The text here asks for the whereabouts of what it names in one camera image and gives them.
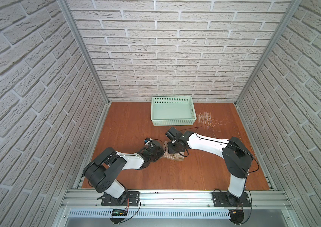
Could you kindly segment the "pink striped square dishcloth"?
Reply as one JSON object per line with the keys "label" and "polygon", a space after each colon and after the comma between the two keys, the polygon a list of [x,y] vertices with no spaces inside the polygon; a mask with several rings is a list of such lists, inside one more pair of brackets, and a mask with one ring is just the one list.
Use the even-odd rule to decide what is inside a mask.
{"label": "pink striped square dishcloth", "polygon": [[183,156],[181,156],[179,153],[175,153],[175,154],[170,154],[168,152],[168,147],[167,144],[163,144],[163,149],[164,149],[164,154],[161,157],[162,159],[169,159],[169,160],[173,160],[173,161],[183,161],[185,158]]}

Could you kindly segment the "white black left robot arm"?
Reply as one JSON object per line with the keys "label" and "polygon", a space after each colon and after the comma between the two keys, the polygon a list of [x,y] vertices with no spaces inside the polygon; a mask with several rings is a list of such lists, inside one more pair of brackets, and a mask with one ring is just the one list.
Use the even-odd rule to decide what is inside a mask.
{"label": "white black left robot arm", "polygon": [[123,201],[127,197],[127,189],[117,180],[119,174],[123,170],[143,170],[158,161],[165,151],[163,142],[149,138],[145,140],[144,147],[133,154],[109,147],[83,169],[83,176],[98,193]]}

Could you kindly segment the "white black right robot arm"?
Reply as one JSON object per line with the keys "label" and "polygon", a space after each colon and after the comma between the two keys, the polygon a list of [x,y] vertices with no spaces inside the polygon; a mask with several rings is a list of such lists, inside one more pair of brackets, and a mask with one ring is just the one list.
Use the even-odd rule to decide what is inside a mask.
{"label": "white black right robot arm", "polygon": [[168,151],[172,153],[189,153],[190,149],[194,149],[223,158],[230,173],[227,193],[231,198],[242,197],[254,156],[239,138],[216,139],[193,131],[180,132],[174,127],[171,127],[165,135],[170,139]]}

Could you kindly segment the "mint green perforated plastic basket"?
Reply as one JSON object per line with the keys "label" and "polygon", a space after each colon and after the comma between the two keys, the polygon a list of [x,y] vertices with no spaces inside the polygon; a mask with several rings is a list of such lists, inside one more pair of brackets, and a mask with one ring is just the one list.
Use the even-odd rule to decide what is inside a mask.
{"label": "mint green perforated plastic basket", "polygon": [[190,96],[155,96],[151,121],[154,126],[193,125],[197,116]]}

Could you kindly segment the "left black controller board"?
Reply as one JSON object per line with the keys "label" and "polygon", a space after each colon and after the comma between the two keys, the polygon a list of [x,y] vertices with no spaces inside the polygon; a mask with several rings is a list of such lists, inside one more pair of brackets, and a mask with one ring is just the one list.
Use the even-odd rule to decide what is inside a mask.
{"label": "left black controller board", "polygon": [[123,209],[113,209],[111,216],[112,217],[126,217],[128,215],[128,210]]}

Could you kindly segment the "black controller board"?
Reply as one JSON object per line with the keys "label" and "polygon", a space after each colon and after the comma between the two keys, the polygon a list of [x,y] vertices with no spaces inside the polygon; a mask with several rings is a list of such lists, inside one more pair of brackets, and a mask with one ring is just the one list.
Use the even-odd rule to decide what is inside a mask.
{"label": "black controller board", "polygon": [[112,217],[126,217],[128,215],[128,210],[123,209],[113,209],[111,216]]}
{"label": "black controller board", "polygon": [[234,225],[240,225],[244,221],[244,211],[243,210],[229,210],[230,221]]}

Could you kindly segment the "right black controller board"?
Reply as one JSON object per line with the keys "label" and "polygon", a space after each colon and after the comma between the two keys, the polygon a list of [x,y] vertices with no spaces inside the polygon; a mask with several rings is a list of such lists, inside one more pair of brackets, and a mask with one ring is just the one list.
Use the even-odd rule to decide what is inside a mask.
{"label": "right black controller board", "polygon": [[230,221],[234,225],[240,225],[244,221],[244,211],[243,210],[229,210]]}

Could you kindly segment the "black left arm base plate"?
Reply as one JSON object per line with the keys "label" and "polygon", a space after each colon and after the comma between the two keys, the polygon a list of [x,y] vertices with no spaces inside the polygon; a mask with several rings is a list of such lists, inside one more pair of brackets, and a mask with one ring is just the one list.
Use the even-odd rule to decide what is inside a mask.
{"label": "black left arm base plate", "polygon": [[110,194],[104,192],[104,194],[99,197],[101,200],[101,206],[104,207],[119,207],[119,206],[129,206],[137,207],[139,206],[139,191],[125,191],[119,198],[115,198]]}

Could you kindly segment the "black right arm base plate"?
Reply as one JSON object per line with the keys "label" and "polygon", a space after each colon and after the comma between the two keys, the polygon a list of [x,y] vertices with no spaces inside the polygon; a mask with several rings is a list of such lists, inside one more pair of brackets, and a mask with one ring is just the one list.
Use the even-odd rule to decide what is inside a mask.
{"label": "black right arm base plate", "polygon": [[212,194],[212,200],[214,207],[252,207],[251,199],[248,193],[243,192],[241,197],[232,195],[229,191],[214,191]]}

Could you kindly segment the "aluminium left base rail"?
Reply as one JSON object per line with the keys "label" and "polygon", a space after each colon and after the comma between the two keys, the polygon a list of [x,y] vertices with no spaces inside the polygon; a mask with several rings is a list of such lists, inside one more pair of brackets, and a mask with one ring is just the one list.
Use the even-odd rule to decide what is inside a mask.
{"label": "aluminium left base rail", "polygon": [[82,178],[83,178],[83,169],[85,166],[91,161],[92,156],[95,152],[96,145],[98,143],[102,128],[105,124],[109,109],[111,107],[112,102],[105,105],[101,111],[101,115],[99,120],[95,121],[96,124],[93,124],[90,130],[89,139],[87,139],[84,151],[85,153],[81,153],[80,162],[77,165],[74,171],[74,180],[71,184],[70,189],[81,189],[82,186],[80,185]]}

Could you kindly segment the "aluminium front frame rail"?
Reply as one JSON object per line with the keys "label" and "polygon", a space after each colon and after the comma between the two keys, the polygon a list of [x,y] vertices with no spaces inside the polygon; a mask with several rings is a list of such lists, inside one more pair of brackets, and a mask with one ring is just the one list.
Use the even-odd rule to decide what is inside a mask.
{"label": "aluminium front frame rail", "polygon": [[[214,209],[210,191],[187,190],[140,190],[140,201],[144,208]],[[253,209],[290,210],[289,198],[283,191],[246,191],[251,197]],[[93,189],[68,190],[60,204],[61,208],[96,208],[101,206],[103,194]]]}

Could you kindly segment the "aluminium corner post left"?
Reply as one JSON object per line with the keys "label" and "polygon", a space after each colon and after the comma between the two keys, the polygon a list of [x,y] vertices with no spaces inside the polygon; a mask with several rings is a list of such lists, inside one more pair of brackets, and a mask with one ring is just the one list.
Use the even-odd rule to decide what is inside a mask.
{"label": "aluminium corner post left", "polygon": [[90,74],[92,75],[92,77],[97,85],[97,88],[100,91],[101,97],[103,98],[105,103],[109,106],[111,104],[111,101],[108,99],[108,97],[106,95],[106,92],[105,92],[103,85],[100,81],[100,78],[97,74],[97,71],[96,71],[95,66],[93,64],[93,61],[90,57],[89,51],[87,50],[84,39],[81,36],[80,30],[77,26],[76,20],[74,19],[73,15],[72,15],[72,12],[71,12],[71,9],[68,5],[68,2],[65,0],[58,0],[57,2],[59,4],[59,7],[60,7],[68,25],[69,25],[69,28],[73,34],[73,37],[78,45],[79,50],[84,58],[84,61],[89,68]]}

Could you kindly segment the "aluminium corner post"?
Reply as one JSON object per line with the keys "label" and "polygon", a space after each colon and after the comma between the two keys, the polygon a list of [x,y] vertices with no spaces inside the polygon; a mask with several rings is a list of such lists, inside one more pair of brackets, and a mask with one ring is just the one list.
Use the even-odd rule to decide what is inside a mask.
{"label": "aluminium corner post", "polygon": [[301,4],[301,0],[293,0],[290,2],[284,16],[282,17],[281,21],[279,22],[275,32],[272,34],[268,44],[266,45],[264,51],[261,54],[260,59],[258,60],[256,66],[254,67],[251,75],[249,76],[248,80],[246,81],[240,95],[238,96],[235,107],[238,108],[241,104],[241,101],[243,100],[246,92],[248,91],[249,87],[251,86],[252,82],[254,81],[254,78],[257,76],[258,71],[263,66],[264,62],[267,60],[269,55],[271,54],[274,46],[279,41],[280,37],[282,36],[285,28],[290,23],[293,15],[295,14],[296,10]]}
{"label": "aluminium corner post", "polygon": [[60,7],[68,25],[69,25],[69,28],[73,34],[73,37],[78,45],[79,50],[84,58],[84,61],[89,68],[90,74],[92,75],[92,77],[97,85],[97,88],[100,91],[101,97],[103,98],[105,103],[109,106],[111,104],[111,101],[108,99],[108,97],[106,95],[106,92],[105,92],[103,85],[100,81],[100,78],[97,74],[97,71],[96,71],[95,66],[93,64],[93,61],[90,57],[89,51],[87,50],[84,39],[81,36],[80,30],[77,26],[76,20],[74,19],[73,15],[72,15],[72,12],[71,12],[71,9],[68,5],[68,2],[65,0],[58,0],[57,2],[59,4],[59,7]]}

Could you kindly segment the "aluminium corner post right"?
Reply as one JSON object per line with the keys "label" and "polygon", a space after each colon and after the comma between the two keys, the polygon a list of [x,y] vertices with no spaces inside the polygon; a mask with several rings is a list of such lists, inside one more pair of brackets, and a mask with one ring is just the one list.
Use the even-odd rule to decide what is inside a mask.
{"label": "aluminium corner post right", "polygon": [[238,96],[235,107],[238,108],[241,104],[241,101],[243,100],[246,92],[248,91],[249,87],[251,86],[252,82],[254,81],[254,78],[257,76],[258,71],[263,66],[264,62],[267,60],[269,55],[271,54],[274,46],[279,41],[280,37],[282,36],[285,28],[290,23],[293,15],[295,14],[296,10],[301,4],[301,0],[293,0],[290,2],[284,16],[282,17],[281,21],[279,22],[275,32],[272,34],[268,44],[266,45],[264,51],[261,54],[260,59],[258,60],[256,66],[254,67],[251,75],[249,76],[248,80],[246,81],[240,95]]}

